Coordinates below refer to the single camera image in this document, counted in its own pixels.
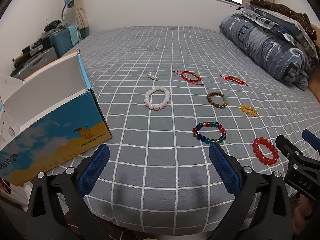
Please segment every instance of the blue gripper pad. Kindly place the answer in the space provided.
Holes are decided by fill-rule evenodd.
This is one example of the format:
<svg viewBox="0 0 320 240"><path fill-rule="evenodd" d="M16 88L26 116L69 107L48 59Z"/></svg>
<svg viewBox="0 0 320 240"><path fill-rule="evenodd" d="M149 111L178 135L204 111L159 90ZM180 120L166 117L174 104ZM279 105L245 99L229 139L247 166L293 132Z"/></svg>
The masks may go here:
<svg viewBox="0 0 320 240"><path fill-rule="evenodd" d="M302 132L302 138L310 144L313 149L320 152L320 139L311 133L309 130L305 129Z"/></svg>
<svg viewBox="0 0 320 240"><path fill-rule="evenodd" d="M229 194L237 197L241 190L239 175L236 173L221 151L222 149L220 150L215 143L210 145L209 158Z"/></svg>
<svg viewBox="0 0 320 240"><path fill-rule="evenodd" d="M109 147L104 145L80 176L78 184L78 196L83 198L85 195L89 195L91 193L100 174L107 165L109 158Z"/></svg>

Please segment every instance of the brown blanket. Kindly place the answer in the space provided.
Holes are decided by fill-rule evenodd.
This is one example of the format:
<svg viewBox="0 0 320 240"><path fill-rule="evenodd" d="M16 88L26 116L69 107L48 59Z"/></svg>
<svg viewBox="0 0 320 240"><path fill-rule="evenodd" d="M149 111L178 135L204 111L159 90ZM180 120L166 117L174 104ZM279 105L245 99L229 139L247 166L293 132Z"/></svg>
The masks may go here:
<svg viewBox="0 0 320 240"><path fill-rule="evenodd" d="M296 20L302 26L302 28L306 31L308 36L315 41L317 39L317 32L311 26L309 17L305 13L297 13L294 10L291 10L289 7L281 4L281 3L271 3L263 0L252 0L250 1L253 4L259 5L263 8L269 9L274 12L281 13L291 19Z"/></svg>

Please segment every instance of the checkered bedsheet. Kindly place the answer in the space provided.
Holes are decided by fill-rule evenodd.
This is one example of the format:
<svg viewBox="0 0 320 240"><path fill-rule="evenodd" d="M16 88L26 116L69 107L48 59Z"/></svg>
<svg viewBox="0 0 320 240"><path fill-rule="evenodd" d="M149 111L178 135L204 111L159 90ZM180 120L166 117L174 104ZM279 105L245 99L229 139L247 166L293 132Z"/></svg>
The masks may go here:
<svg viewBox="0 0 320 240"><path fill-rule="evenodd" d="M258 67L221 33L193 26L140 26L107 30L80 43L87 75L113 138L110 161L93 191L84 200L97 216L138 231L188 235L213 230L230 207L228 194L208 156L209 146L192 136L203 121L219 122L227 131L221 144L241 165L271 174L287 170L280 154L276 165L265 166L252 152L256 137L285 135L304 155L319 158L301 137L304 129L319 136L320 105L310 91L287 87ZM184 81L172 70L200 73L204 86ZM149 72L159 81L148 78ZM234 75L249 86L220 78ZM152 86L171 92L167 107L150 111L144 94ZM223 92L228 107L216 109L206 98ZM152 103L163 101L159 91ZM222 103L221 97L212 98ZM240 105L254 106L258 117ZM201 133L218 138L214 127ZM58 174L77 166L95 149L55 168ZM262 151L271 155L265 147ZM249 215L257 205L255 198Z"/></svg>

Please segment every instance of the yellow beaded bracelet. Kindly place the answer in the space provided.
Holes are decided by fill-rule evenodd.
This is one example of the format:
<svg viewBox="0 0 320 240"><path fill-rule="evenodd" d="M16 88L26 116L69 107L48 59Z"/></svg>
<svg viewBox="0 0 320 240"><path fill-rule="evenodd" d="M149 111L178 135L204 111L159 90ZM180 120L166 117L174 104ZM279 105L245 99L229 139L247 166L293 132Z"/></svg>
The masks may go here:
<svg viewBox="0 0 320 240"><path fill-rule="evenodd" d="M252 114L254 117L257 116L258 111L254 109L253 106L246 106L246 105L241 105L241 111L246 113L246 114Z"/></svg>

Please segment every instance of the suitcase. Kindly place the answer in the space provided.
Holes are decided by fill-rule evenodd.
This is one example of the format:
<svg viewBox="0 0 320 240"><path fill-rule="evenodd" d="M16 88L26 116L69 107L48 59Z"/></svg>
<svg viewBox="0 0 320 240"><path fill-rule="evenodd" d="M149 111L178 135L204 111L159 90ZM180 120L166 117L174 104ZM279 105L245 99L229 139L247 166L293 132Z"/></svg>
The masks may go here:
<svg viewBox="0 0 320 240"><path fill-rule="evenodd" d="M45 50L44 52L38 54L35 58L27 62L21 70L19 70L14 77L17 79L25 80L33 72L38 69L48 65L54 60L58 59L54 48Z"/></svg>
<svg viewBox="0 0 320 240"><path fill-rule="evenodd" d="M57 31L49 36L51 47L56 50L58 58L62 57L73 48L70 31L68 28Z"/></svg>

